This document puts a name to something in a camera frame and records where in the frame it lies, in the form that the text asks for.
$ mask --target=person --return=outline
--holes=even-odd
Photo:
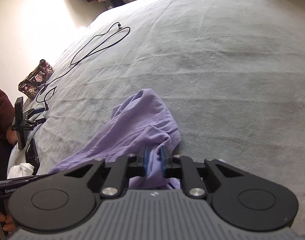
[[[16,131],[11,130],[15,109],[7,95],[0,89],[0,180],[7,178],[11,150],[17,143]]]
[[[11,234],[13,231],[15,231],[15,224],[13,222],[12,217],[10,214],[7,214],[6,216],[0,212],[0,222],[5,222],[6,224],[3,227],[4,231],[7,231],[9,234]]]

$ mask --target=purple garment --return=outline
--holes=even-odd
[[[180,188],[177,179],[164,179],[158,155],[161,146],[170,152],[180,142],[177,123],[152,89],[140,90],[113,109],[111,120],[80,151],[62,160],[50,172],[70,169],[94,158],[113,162],[118,156],[137,153],[143,145],[155,145],[145,178],[130,179],[130,188]]]

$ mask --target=triangular cutout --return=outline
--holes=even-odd
[[[65,174],[65,176],[74,177],[74,178],[82,178],[91,169],[91,167],[92,167],[92,164],[85,165],[79,169],[76,169],[70,173]]]
[[[226,178],[235,178],[235,177],[241,177],[242,175],[236,171],[233,171],[225,166],[222,166],[220,164],[216,165],[217,168],[221,171],[221,173],[226,177]]]

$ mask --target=floral handbag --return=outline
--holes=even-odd
[[[18,85],[18,90],[23,92],[30,99],[34,99],[51,75],[53,68],[48,62],[42,59],[39,65]]]

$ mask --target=beige wall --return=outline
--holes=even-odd
[[[52,64],[105,9],[86,0],[0,0],[0,88],[13,104],[39,60]]]

